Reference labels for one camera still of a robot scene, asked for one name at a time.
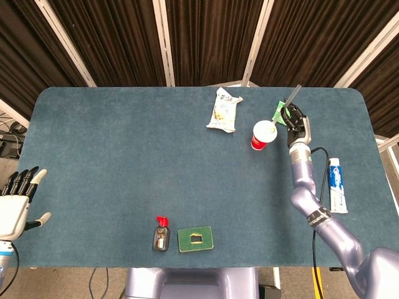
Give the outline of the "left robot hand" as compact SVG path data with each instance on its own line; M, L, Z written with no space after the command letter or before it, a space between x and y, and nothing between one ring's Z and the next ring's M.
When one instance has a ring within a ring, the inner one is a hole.
M47 174L38 166L13 172L1 189L1 240L15 241L27 230L42 227L51 217L45 212L40 218L28 221L31 203L38 185Z

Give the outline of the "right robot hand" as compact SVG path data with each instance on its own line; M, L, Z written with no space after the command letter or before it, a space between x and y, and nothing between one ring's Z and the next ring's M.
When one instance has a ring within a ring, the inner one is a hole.
M291 148L296 143L308 145L311 142L309 117L302 113L299 107L290 103L280 110L281 117L287 128L287 146Z

